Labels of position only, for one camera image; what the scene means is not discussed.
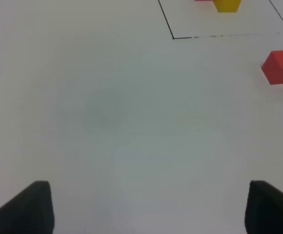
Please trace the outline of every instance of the white table surface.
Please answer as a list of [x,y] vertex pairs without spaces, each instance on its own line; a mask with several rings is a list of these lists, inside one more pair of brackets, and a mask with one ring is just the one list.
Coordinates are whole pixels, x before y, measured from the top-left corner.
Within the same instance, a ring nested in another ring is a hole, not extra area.
[[244,234],[250,180],[283,191],[281,49],[172,40],[156,0],[0,0],[0,206],[44,179],[55,234]]

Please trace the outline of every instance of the red block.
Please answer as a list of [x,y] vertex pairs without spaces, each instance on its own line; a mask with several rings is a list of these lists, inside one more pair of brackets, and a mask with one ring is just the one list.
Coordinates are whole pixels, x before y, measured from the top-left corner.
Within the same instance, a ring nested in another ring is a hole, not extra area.
[[283,84],[283,50],[272,51],[262,70],[270,84]]

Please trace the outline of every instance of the yellow cube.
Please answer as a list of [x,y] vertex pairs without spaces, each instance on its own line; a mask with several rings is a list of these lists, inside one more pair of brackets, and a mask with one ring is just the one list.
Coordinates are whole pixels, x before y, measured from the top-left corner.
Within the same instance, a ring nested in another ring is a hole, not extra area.
[[213,0],[218,12],[237,12],[241,0]]

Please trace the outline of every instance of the cube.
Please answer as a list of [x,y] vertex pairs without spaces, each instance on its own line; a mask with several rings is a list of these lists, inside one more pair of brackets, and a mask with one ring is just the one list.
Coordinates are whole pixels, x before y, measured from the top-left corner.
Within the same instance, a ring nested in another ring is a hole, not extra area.
[[241,0],[213,0],[218,12],[237,12]]
[[272,51],[262,70],[270,84],[283,84],[283,50]]

